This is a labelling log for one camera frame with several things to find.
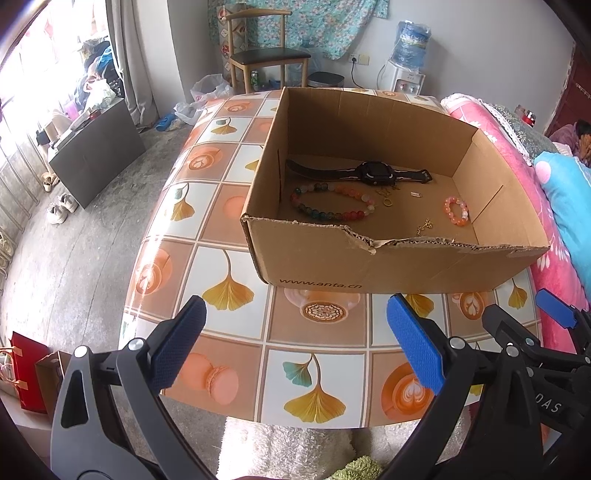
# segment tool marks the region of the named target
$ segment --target bottle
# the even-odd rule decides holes
[[[425,63],[427,43],[431,38],[431,29],[426,25],[409,20],[398,23],[396,43],[390,60],[401,67],[418,72]]]
[[[311,57],[308,59],[308,76],[322,69],[322,50],[312,45],[309,37],[303,37],[298,50],[308,52]],[[301,63],[290,63],[287,66],[286,85],[299,87],[301,85]]]
[[[251,86],[254,92],[258,92],[260,90],[260,83],[259,83],[259,76],[258,70],[251,71]]]

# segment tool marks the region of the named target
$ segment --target small gold charm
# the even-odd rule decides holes
[[[392,200],[390,200],[388,197],[390,197],[390,195],[393,194],[394,190],[400,190],[396,185],[386,185],[384,187],[381,187],[379,189],[376,189],[376,193],[378,195],[381,195],[382,197],[384,197],[384,201],[383,204],[386,207],[391,207],[393,205]]]
[[[422,235],[422,231],[425,230],[425,228],[433,228],[433,224],[431,223],[431,220],[426,219],[425,220],[425,224],[423,226],[420,226],[417,228],[417,236],[421,236]]]

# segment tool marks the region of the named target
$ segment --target blue gripper pad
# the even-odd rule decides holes
[[[445,382],[443,362],[439,351],[415,320],[416,315],[402,295],[393,295],[388,300],[386,319],[390,329],[421,385],[437,395]]]
[[[206,316],[205,302],[201,297],[193,295],[174,320],[168,320],[172,328],[163,338],[158,339],[159,345],[151,358],[151,378],[148,385],[154,394],[158,394],[163,388],[173,386],[184,361],[205,326]],[[148,344],[156,333],[154,330],[150,334]]]
[[[545,288],[542,288],[535,294],[535,304],[540,310],[552,317],[562,328],[574,328],[577,325],[577,320],[574,318],[572,309]]]

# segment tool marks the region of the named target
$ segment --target blue pillow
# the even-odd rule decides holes
[[[591,298],[591,170],[573,157],[543,152],[535,173],[554,212],[587,298]]]

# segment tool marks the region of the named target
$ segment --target pink blanket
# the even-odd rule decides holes
[[[454,94],[444,99],[441,104],[452,117],[480,128],[495,144],[538,212],[540,222],[550,241],[550,250],[531,266],[535,289],[546,288],[567,304],[574,305],[578,309],[588,309],[589,302],[570,262],[570,254],[560,238],[552,208],[535,176],[534,169],[527,166],[519,151],[505,137],[501,126],[477,99]],[[574,352],[568,332],[544,313],[541,319],[544,346]]]

